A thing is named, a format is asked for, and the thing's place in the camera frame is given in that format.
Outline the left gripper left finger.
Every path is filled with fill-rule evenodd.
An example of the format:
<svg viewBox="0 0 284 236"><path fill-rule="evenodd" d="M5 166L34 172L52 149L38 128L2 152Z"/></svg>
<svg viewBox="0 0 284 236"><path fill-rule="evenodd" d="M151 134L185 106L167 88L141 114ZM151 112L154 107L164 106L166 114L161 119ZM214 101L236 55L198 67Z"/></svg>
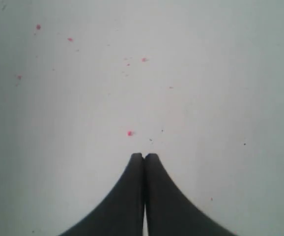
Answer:
<svg viewBox="0 0 284 236"><path fill-rule="evenodd" d="M144 158L133 153L123 174L102 200L63 236L142 236Z"/></svg>

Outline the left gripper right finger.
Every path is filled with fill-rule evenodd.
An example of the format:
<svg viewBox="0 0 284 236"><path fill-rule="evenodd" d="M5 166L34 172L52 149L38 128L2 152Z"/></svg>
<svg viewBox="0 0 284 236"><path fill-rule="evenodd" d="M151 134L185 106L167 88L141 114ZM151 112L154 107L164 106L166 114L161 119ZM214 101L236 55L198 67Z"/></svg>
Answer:
<svg viewBox="0 0 284 236"><path fill-rule="evenodd" d="M144 192L150 236L234 235L187 199L155 153L144 159Z"/></svg>

